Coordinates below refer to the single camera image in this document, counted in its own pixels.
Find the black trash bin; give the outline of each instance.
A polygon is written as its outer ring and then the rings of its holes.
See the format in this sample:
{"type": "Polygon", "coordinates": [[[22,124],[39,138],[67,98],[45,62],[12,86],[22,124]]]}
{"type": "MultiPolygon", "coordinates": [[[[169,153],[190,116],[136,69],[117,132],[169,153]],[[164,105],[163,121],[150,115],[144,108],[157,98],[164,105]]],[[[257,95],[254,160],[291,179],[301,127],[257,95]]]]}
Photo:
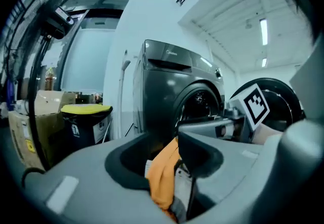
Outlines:
{"type": "Polygon", "coordinates": [[[61,109],[68,138],[74,151],[98,144],[108,128],[111,106],[70,104],[61,109]]]}

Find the washing machine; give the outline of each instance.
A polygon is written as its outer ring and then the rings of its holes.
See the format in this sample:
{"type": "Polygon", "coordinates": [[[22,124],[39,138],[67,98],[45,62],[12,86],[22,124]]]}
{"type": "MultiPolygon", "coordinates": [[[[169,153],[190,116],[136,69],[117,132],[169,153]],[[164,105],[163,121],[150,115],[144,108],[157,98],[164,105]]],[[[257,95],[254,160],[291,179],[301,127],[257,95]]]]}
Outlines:
{"type": "Polygon", "coordinates": [[[293,89],[278,79],[253,79],[242,85],[232,97],[253,84],[259,86],[270,108],[270,113],[262,122],[263,124],[284,132],[291,124],[305,118],[304,111],[293,89]]]}
{"type": "Polygon", "coordinates": [[[223,85],[220,68],[197,53],[146,40],[134,72],[135,132],[154,133],[168,143],[181,120],[223,110],[223,85]]]}

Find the brand logo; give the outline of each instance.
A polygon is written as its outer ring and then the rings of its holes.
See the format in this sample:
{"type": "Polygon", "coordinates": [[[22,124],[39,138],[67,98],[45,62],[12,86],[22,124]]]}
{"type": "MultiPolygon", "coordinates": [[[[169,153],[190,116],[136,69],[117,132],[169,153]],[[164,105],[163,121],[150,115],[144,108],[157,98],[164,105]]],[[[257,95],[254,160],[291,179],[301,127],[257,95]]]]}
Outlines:
{"type": "Polygon", "coordinates": [[[102,122],[99,122],[99,130],[103,130],[105,126],[105,123],[102,121],[102,122]]]}
{"type": "Polygon", "coordinates": [[[172,51],[170,51],[170,50],[167,50],[167,54],[169,54],[169,55],[174,55],[174,56],[177,56],[177,55],[178,55],[177,53],[174,53],[174,52],[172,52],[172,51]]]}
{"type": "Polygon", "coordinates": [[[77,128],[77,125],[72,124],[71,127],[72,127],[73,135],[76,136],[76,137],[80,137],[80,133],[79,133],[79,129],[77,128]]]}

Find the clothing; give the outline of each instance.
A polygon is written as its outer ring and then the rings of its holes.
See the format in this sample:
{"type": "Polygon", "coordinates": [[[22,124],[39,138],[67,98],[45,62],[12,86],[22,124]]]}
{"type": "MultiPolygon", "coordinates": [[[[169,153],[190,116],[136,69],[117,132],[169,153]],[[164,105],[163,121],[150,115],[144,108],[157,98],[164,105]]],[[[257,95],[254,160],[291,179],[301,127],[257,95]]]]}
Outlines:
{"type": "Polygon", "coordinates": [[[178,142],[174,138],[152,161],[147,173],[151,198],[165,212],[177,221],[174,214],[168,211],[173,202],[175,165],[180,160],[178,142]]]}

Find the fluorescent light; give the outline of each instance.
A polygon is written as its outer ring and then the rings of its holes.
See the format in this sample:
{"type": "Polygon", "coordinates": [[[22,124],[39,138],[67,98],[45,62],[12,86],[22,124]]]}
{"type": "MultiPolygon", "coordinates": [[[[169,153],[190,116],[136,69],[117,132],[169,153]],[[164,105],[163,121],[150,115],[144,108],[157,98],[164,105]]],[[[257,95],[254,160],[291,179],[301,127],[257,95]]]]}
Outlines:
{"type": "Polygon", "coordinates": [[[267,64],[267,59],[266,58],[263,58],[262,59],[262,67],[265,67],[266,64],[267,64]]]}
{"type": "Polygon", "coordinates": [[[268,44],[267,20],[266,19],[260,20],[260,24],[261,24],[261,31],[262,31],[262,44],[265,46],[268,44]]]}
{"type": "Polygon", "coordinates": [[[213,65],[211,63],[209,63],[206,59],[204,59],[203,57],[200,58],[202,61],[204,61],[209,67],[213,67],[213,65]]]}

